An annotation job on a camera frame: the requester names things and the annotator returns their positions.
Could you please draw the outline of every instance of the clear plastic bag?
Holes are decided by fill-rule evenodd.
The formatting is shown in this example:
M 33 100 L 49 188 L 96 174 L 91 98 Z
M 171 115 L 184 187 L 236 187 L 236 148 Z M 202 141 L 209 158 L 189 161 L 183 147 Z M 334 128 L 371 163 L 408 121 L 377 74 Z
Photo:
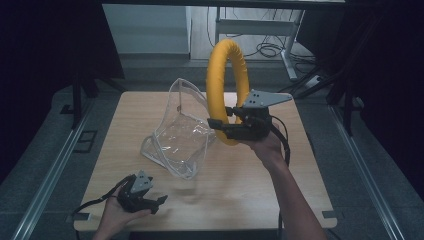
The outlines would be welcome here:
M 141 154 L 174 176 L 193 178 L 203 165 L 208 145 L 215 140 L 209 128 L 205 96 L 192 83 L 177 79 L 159 127 L 144 139 Z

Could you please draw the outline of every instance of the metal rod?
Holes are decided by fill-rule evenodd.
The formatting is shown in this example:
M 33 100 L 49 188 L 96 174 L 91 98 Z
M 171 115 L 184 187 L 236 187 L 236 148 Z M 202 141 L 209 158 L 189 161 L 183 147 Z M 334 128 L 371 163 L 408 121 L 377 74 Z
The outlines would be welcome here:
M 84 129 L 88 119 L 88 114 L 93 108 L 93 105 L 94 100 L 88 99 L 87 103 L 85 104 L 85 111 L 81 121 L 76 126 L 76 128 L 71 130 L 65 144 L 63 145 L 56 160 L 53 162 L 52 166 L 47 172 L 40 188 L 38 189 L 37 193 L 31 201 L 30 206 L 25 212 L 25 215 L 22 217 L 21 222 L 16 228 L 12 239 L 29 239 L 31 237 L 32 231 L 40 219 L 40 216 L 46 207 L 46 204 L 57 184 L 57 181 L 59 180 L 62 171 L 68 162 L 72 150 L 78 141 L 78 137 Z

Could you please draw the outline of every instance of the black cable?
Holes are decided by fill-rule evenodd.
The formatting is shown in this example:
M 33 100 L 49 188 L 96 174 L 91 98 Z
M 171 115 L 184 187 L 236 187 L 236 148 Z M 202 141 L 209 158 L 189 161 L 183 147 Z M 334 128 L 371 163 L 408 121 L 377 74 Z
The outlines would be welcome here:
M 76 208 L 72 213 L 71 213 L 71 219 L 74 219 L 75 214 L 77 214 L 79 211 L 81 211 L 82 209 L 89 207 L 91 205 L 94 204 L 99 204 L 101 202 L 103 202 L 104 200 L 108 199 L 109 197 L 112 196 L 112 194 L 116 191 L 116 189 L 118 189 L 118 187 L 120 187 L 122 184 L 124 184 L 125 182 L 128 182 L 128 180 L 131 178 L 132 175 L 129 175 L 127 177 L 125 177 L 124 179 L 122 179 L 121 181 L 119 181 L 115 187 L 113 187 L 111 190 L 109 190 L 109 192 L 107 192 L 105 195 L 101 196 L 100 198 L 96 199 L 96 200 L 91 200 L 88 201 L 84 204 L 82 204 L 81 206 L 79 206 L 78 208 Z M 75 229 L 75 237 L 77 240 L 80 240 L 80 235 L 78 230 Z
M 284 135 L 278 130 L 277 127 L 274 126 L 274 124 L 271 124 L 271 131 L 280 139 L 281 143 L 283 144 L 284 152 L 285 152 L 284 160 L 286 161 L 286 164 L 287 164 L 287 167 L 288 167 L 289 164 L 290 164 L 290 146 L 289 146 L 289 143 L 288 143 L 289 134 L 287 132 L 286 124 L 284 124 L 284 122 L 276 116 L 271 115 L 271 117 L 277 119 L 284 127 L 286 137 L 284 137 Z M 278 213 L 277 239 L 279 239 L 279 240 L 282 239 L 282 235 L 283 235 L 283 217 L 281 216 L 281 212 L 279 212 Z

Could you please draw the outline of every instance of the gray floor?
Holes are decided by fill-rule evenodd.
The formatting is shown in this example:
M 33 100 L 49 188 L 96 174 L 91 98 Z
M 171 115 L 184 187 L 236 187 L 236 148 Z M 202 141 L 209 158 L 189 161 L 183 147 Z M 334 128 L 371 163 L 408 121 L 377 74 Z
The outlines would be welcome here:
M 280 65 L 281 62 L 248 62 L 251 85 L 257 89 L 275 92 L 290 84 L 287 73 Z M 145 68 L 125 68 L 127 80 L 116 81 L 128 90 L 166 91 L 177 77 L 183 77 L 195 83 L 200 89 L 204 89 L 206 62 L 158 60 L 156 63 L 149 61 L 145 66 Z M 232 91 L 234 80 L 231 74 L 228 74 L 226 82 L 228 91 Z M 86 131 L 98 132 L 94 145 L 89 153 L 71 154 L 35 225 L 31 239 L 75 239 L 72 224 L 66 223 L 65 219 L 70 211 L 81 203 L 120 96 L 120 93 L 109 85 L 101 81 L 98 81 L 98 85 L 101 91 L 99 97 L 94 100 L 95 106 L 84 128 Z M 338 218 L 338 225 L 327 231 L 328 236 L 330 239 L 389 239 L 380 215 L 329 113 L 325 103 L 327 91 L 328 89 L 323 89 L 306 99 L 295 101 Z M 55 95 L 45 123 L 9 178 L 0 187 L 2 239 L 13 236 L 52 161 L 66 141 L 72 117 L 60 114 L 65 104 L 71 104 L 70 88 Z M 405 239 L 424 239 L 423 202 L 367 130 L 357 113 L 353 116 L 353 132 L 354 139 L 393 210 Z M 77 145 L 75 148 L 83 149 L 85 146 Z M 91 234 L 82 233 L 81 236 L 83 239 L 89 239 Z M 143 239 L 207 238 L 207 236 L 210 239 L 273 239 L 274 235 L 274 232 L 266 231 L 142 234 Z

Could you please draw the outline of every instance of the yellow foam ring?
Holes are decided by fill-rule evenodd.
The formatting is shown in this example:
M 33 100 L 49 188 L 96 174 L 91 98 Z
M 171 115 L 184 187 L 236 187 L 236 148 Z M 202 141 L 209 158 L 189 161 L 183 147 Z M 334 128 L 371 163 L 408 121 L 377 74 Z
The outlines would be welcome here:
M 231 39 L 223 39 L 217 43 L 209 58 L 206 76 L 206 98 L 208 111 L 212 119 L 219 119 L 224 124 L 229 120 L 225 111 L 224 102 L 224 75 L 227 59 L 231 60 L 237 87 L 237 107 L 241 107 L 249 95 L 249 79 L 247 78 L 246 62 L 243 53 L 236 42 Z M 233 146 L 238 142 L 228 139 L 222 131 L 217 130 L 216 136 L 225 144 Z

